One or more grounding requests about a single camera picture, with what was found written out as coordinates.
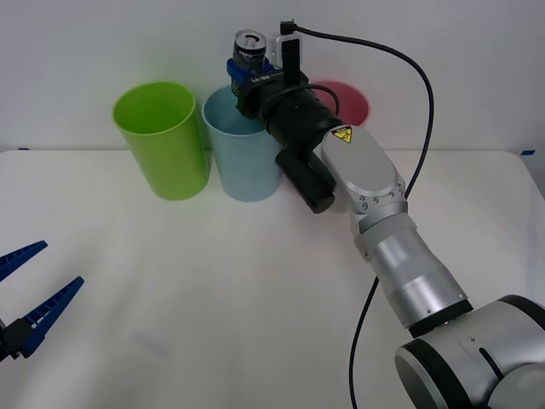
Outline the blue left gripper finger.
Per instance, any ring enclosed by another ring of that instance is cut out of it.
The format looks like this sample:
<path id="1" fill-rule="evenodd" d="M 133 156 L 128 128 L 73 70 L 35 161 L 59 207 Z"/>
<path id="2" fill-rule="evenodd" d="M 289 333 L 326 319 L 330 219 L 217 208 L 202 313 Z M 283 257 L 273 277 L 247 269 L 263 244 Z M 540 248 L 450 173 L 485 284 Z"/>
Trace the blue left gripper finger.
<path id="1" fill-rule="evenodd" d="M 6 356 L 30 357 L 84 283 L 79 276 L 31 312 L 6 326 Z"/>
<path id="2" fill-rule="evenodd" d="M 38 252 L 48 247 L 44 240 L 19 248 L 4 256 L 0 256 L 0 280 L 8 278 L 15 270 L 33 258 Z"/>

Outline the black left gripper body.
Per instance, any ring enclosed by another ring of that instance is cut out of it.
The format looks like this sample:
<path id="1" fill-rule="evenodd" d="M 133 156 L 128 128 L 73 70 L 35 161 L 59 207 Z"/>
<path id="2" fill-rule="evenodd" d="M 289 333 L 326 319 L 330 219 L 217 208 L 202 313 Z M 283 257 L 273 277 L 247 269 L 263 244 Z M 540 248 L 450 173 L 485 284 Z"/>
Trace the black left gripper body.
<path id="1" fill-rule="evenodd" d="M 0 329 L 0 361 L 5 360 L 15 352 L 14 340 L 9 328 L 1 321 Z"/>

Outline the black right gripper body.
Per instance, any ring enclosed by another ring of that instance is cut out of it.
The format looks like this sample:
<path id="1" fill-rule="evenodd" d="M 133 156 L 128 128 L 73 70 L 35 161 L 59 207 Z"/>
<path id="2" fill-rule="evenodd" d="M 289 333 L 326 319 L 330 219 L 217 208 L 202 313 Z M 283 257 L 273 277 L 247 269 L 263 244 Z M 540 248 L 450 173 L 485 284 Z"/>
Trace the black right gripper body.
<path id="1" fill-rule="evenodd" d="M 277 113 L 289 109 L 306 109 L 311 103 L 311 92 L 303 89 L 307 77 L 300 75 L 300 82 L 288 85 L 282 70 L 254 73 L 236 71 L 236 108 L 246 118 L 269 124 Z"/>

